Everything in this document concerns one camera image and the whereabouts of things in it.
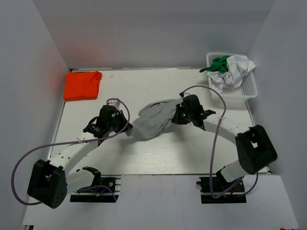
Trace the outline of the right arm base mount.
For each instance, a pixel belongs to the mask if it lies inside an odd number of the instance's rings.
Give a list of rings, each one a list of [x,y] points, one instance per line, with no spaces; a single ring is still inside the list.
[[[219,195],[231,184],[223,184],[216,176],[213,179],[213,191],[215,195]],[[222,197],[214,199],[210,192],[209,176],[200,177],[196,182],[196,185],[201,191],[201,203],[202,204],[244,204],[247,202],[246,196],[238,197],[240,194],[245,193],[244,183],[241,180],[239,184],[230,189]]]

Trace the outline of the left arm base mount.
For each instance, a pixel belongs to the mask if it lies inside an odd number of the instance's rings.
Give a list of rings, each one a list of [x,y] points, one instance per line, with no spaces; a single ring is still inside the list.
[[[71,203],[116,203],[121,188],[120,175],[102,175],[93,167],[85,166],[70,175],[74,191]]]

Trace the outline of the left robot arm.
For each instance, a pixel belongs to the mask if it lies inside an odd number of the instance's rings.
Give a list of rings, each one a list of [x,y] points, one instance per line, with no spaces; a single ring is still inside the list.
[[[50,208],[57,208],[70,193],[97,191],[103,187],[99,170],[76,165],[105,140],[132,128],[130,119],[119,108],[122,104],[119,99],[109,99],[99,116],[89,121],[75,141],[65,142],[66,148],[47,161],[38,160],[32,169],[28,195]]]

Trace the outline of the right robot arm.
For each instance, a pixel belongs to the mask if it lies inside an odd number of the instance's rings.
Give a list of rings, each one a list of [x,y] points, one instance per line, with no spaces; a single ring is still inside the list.
[[[196,95],[189,95],[176,105],[172,118],[176,125],[192,123],[204,131],[223,137],[236,146],[238,160],[216,173],[217,187],[228,191],[234,183],[250,174],[256,174],[277,160],[277,152],[263,126],[244,126],[218,117],[213,110],[204,110]]]

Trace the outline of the white t shirt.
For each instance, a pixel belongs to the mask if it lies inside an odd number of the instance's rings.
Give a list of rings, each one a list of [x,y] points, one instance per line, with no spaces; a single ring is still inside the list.
[[[212,82],[212,88],[221,93],[223,88],[236,89],[243,81],[243,78],[251,73],[256,67],[255,63],[246,57],[233,55],[227,59],[228,72],[207,72]]]

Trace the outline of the grey t shirt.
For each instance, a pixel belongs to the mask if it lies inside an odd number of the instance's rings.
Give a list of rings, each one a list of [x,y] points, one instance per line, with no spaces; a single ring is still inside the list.
[[[132,129],[126,131],[126,135],[140,141],[157,137],[171,126],[177,105],[181,102],[181,99],[168,99],[148,104],[139,111],[139,117],[132,122]]]

